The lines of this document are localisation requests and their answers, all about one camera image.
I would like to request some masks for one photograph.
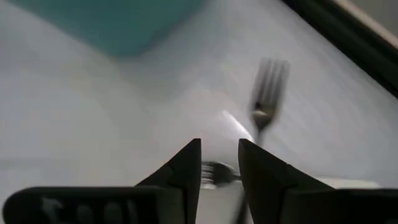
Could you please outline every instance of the teal object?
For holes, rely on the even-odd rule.
[[[141,53],[203,0],[9,0],[108,54]]]

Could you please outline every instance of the white table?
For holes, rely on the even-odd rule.
[[[33,185],[134,185],[193,138],[238,167],[261,57],[291,74],[264,148],[311,175],[398,187],[398,102],[278,0],[208,1],[123,61],[0,1],[0,200]],[[201,192],[228,223],[239,185]]]

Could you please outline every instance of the metal fork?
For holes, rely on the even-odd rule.
[[[289,63],[284,60],[263,60],[253,90],[251,118],[257,128],[255,143],[261,144],[261,134],[271,124],[280,107],[280,97],[289,74]],[[246,222],[248,208],[245,193],[242,193],[235,224]]]

